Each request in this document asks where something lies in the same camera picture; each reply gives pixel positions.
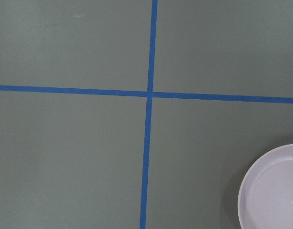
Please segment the pink plate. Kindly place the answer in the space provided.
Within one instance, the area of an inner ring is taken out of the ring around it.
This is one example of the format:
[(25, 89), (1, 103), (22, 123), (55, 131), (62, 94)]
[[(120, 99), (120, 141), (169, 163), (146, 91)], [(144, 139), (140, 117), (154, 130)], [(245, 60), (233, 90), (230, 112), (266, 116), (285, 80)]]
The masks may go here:
[(275, 148), (251, 165), (237, 210), (242, 229), (293, 229), (293, 144)]

